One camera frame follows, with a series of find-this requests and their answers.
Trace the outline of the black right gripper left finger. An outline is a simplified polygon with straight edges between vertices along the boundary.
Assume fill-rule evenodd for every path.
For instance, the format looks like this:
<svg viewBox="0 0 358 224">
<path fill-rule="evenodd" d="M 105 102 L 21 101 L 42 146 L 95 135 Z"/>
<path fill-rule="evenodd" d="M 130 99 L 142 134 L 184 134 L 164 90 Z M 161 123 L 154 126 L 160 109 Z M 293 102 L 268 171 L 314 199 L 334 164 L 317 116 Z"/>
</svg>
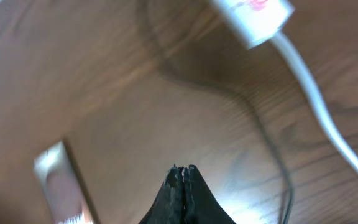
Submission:
<svg viewBox="0 0 358 224">
<path fill-rule="evenodd" d="M 181 224 L 184 206 L 184 167 L 173 166 L 163 181 L 158 194 L 139 224 Z"/>
</svg>

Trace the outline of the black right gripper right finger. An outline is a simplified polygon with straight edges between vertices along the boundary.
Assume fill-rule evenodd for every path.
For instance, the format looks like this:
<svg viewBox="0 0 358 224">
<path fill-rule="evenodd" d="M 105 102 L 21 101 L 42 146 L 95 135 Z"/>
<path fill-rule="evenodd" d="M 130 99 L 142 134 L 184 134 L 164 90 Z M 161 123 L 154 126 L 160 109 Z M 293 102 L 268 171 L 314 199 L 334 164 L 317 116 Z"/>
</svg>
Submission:
<svg viewBox="0 0 358 224">
<path fill-rule="evenodd" d="M 190 164 L 184 170 L 185 223 L 235 224 L 210 191 L 198 168 Z"/>
</svg>

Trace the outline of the Galaxy smartphone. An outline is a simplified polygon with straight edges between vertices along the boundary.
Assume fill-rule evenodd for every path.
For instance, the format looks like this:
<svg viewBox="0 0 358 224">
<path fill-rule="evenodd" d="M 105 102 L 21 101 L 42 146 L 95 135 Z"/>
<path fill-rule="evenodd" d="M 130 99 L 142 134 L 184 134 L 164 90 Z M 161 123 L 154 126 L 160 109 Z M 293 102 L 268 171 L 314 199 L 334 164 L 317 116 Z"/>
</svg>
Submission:
<svg viewBox="0 0 358 224">
<path fill-rule="evenodd" d="M 98 222 L 62 141 L 35 158 L 34 174 L 42 186 L 54 224 Z"/>
</svg>

